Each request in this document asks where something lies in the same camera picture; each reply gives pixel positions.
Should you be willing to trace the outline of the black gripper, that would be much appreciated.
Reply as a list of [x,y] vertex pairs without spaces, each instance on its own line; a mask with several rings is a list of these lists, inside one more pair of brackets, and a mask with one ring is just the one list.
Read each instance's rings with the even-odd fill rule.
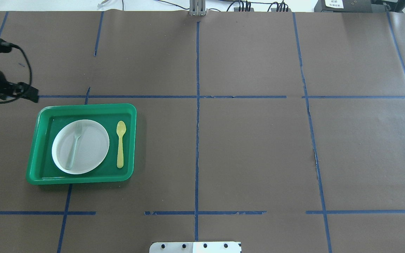
[[0,71],[0,99],[7,97],[13,99],[26,99],[34,103],[38,103],[40,96],[39,90],[24,82],[8,82],[5,75]]

